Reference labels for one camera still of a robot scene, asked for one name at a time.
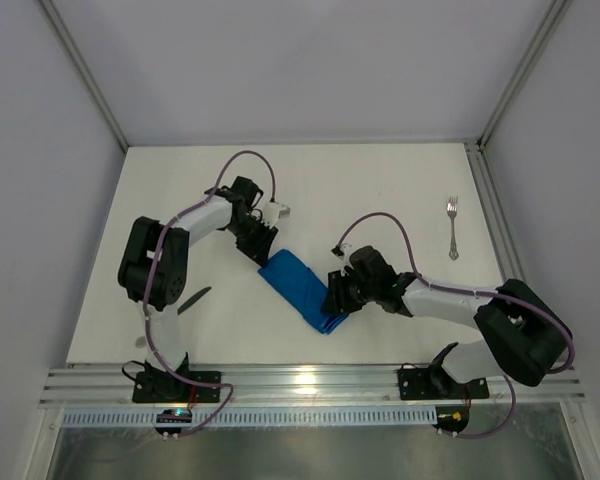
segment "blue towel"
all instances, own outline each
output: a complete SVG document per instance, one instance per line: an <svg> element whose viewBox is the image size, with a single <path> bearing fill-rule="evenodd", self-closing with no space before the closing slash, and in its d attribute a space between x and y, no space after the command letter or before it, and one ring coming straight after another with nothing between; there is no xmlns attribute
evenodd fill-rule
<svg viewBox="0 0 600 480"><path fill-rule="evenodd" d="M277 252L258 273L320 333L333 332L349 316L322 313L327 287L289 250Z"/></svg>

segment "purple cable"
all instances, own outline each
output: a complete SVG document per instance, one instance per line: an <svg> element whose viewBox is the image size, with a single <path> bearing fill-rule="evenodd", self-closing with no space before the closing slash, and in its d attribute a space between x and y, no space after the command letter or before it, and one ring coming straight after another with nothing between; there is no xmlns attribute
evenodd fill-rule
<svg viewBox="0 0 600 480"><path fill-rule="evenodd" d="M231 384L231 383L219 383L218 384L218 383L206 383L206 382L197 382L195 380L190 380L190 379L178 374L175 370L173 370L173 368L171 368L171 366L166 362L164 357L162 355L160 355L160 352L158 351L158 349L153 341L153 337L151 336L151 313L149 312L149 296L151 295L151 288L153 287L153 281L154 281L154 278L156 275L156 269L158 267L158 259L160 258L160 253L162 252L162 248L164 246L164 240L165 240L165 237L167 236L167 232L169 231L169 229L181 217L188 215L189 213L193 212L194 210L197 210L198 208L206 205L207 202L209 202L209 200L211 200L211 198L215 195L216 191L220 187L220 182L222 181L222 177L224 176L227 169L229 168L229 165L231 165L236 158L238 158L242 155L245 155L245 154L255 155L256 157L258 157L260 160L262 160L265 163L265 165L269 169L269 173L271 174L271 200L275 199L276 178L275 178L275 174L273 173L273 168L271 168L271 164L269 163L269 161L266 158L264 158L261 154L259 154L258 152L254 152L253 150L242 150L242 151L234 154L229 160L227 160L227 163L224 164L224 166L222 167L222 170L220 170L220 173L218 174L218 178L216 179L216 183L213 185L213 187L211 187L211 190L209 190L209 194L204 198L204 200L202 200L188 208L185 208L180 213L178 213L175 217L173 217L171 220L169 220L165 224L165 226L162 228L162 231L160 232L160 236L158 237L158 243L156 244L156 249L155 249L155 253L153 255L153 260L151 261L151 268L149 269L149 276L147 277L147 284L145 285L144 296L142 297L142 311L144 313L144 319L145 319L144 326L145 326L145 336L147 338L147 345L149 346L149 349L151 350L153 355L156 357L156 360L158 360L158 363L160 365L162 365L162 368L164 368L165 371L167 373L169 373L172 377L174 377L176 380L186 383L187 385L191 385L194 387L203 387L203 388L224 388L224 387L226 387L229 389L229 395L227 395L227 397L222 401L222 403L218 406L218 408L216 408L212 413L210 413L209 416L205 420L200 422L198 425L179 434L179 437L186 437L188 435L192 435L192 434L200 431L201 429L203 429L207 424L209 424L220 413L220 411L227 405L227 403L229 403L229 401L231 400L231 397L233 396L234 387L233 387L233 384Z"/></svg>
<svg viewBox="0 0 600 480"><path fill-rule="evenodd" d="M483 438L488 438L492 435L495 435L496 433L503 430L504 427L509 425L509 422L513 419L513 414L516 412L516 405L518 402L516 399L516 391L513 388L513 383L511 383L511 380L509 380L509 377L507 377L506 375L503 375L502 377L504 378L504 381L507 382L507 385L509 386L509 391L511 392L511 407L509 408L509 412L507 413L505 419L500 425L498 425L493 430L489 430L483 433L458 433L456 434L457 438L462 438L464 440L482 440ZM446 430L443 430L442 433L453 437L453 433L447 432Z"/></svg>
<svg viewBox="0 0 600 480"><path fill-rule="evenodd" d="M372 212L372 213L363 215L358 220L353 222L349 226L349 228L347 228L347 230L345 230L345 232L342 234L342 237L340 237L340 240L338 240L337 246L341 247L342 242L344 242L345 238L347 238L347 235L349 235L349 233L351 233L351 231L358 224L360 224L364 220L371 218L371 217L387 217L387 218L393 220L393 222L397 225L397 227L400 229L400 232L402 233L402 237L404 238L404 242L407 246L407 253L409 255L409 262L411 263L411 269L413 270L413 273L415 274L416 278L418 278L418 280L420 280L424 285L426 285L427 287L429 287L433 290L439 290L441 292L454 293L454 294L458 294L458 295L468 295L471 297L478 296L478 297L487 297L487 298L497 298L497 299L504 300L504 301L507 301L510 303L514 303L523 308L526 308L527 310L530 310L531 312L544 318L551 325L553 325L560 332L560 334L562 335L562 337L564 338L564 340L567 344L569 356L567 357L566 362L564 362L564 364L560 365L557 368L549 370L549 373L553 374L553 373L564 372L565 370L568 370L571 367L571 365L573 365L573 361L575 359L576 352L575 352L575 348L573 346L573 340L571 339L569 332L566 330L566 328L564 328L562 323L560 323L558 320L553 318L547 312L539 309L535 305L532 305L529 302L525 302L524 300L517 299L510 295L504 295L502 293L487 292L487 291L481 291L481 290L473 291L473 290L467 290L467 289L457 288L457 287L447 287L444 285L437 285L435 283L432 283L432 282L429 282L428 280L426 280L422 276L422 274L418 271L418 267L416 267L416 261L413 256L413 249L411 248L411 242L409 241L409 236L407 235L407 231L405 230L405 228L402 225L402 223L400 222L400 220L398 220L394 215L392 215L388 212ZM456 435L458 438L464 438L464 439L470 439L470 440L478 440L478 439L482 439L482 438L487 438L487 437L490 437L491 435L498 433L505 426L507 426L507 424L513 417L513 414L516 410L516 394L515 394L515 390L513 388L513 384L511 383L509 378L507 378L505 376L504 379L507 382L507 384L509 385L509 390L511 390L511 409L509 410L509 413L507 414L504 421L498 427L494 428L493 430L489 430L488 432L480 433L480 434L476 434L476 435L459 434L459 435Z"/></svg>

